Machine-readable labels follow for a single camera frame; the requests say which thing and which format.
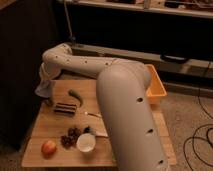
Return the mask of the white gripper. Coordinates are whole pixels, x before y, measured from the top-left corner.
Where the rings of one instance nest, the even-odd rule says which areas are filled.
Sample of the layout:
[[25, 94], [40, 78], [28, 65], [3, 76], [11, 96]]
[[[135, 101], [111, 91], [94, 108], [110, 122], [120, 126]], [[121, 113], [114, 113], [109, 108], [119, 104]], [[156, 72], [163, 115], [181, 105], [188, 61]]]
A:
[[39, 70], [39, 75], [42, 81], [52, 80], [58, 77], [61, 73], [61, 69], [42, 63]]

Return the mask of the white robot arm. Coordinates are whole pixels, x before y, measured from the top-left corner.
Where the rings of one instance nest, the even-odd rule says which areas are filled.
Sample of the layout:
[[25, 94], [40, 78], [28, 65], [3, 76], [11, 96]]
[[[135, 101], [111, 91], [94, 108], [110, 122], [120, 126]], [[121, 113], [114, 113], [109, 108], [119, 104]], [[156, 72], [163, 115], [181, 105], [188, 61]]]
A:
[[119, 171], [171, 171], [146, 95], [151, 82], [146, 65], [75, 56], [63, 43], [42, 54], [41, 81], [52, 81], [62, 70], [96, 80], [97, 102]]

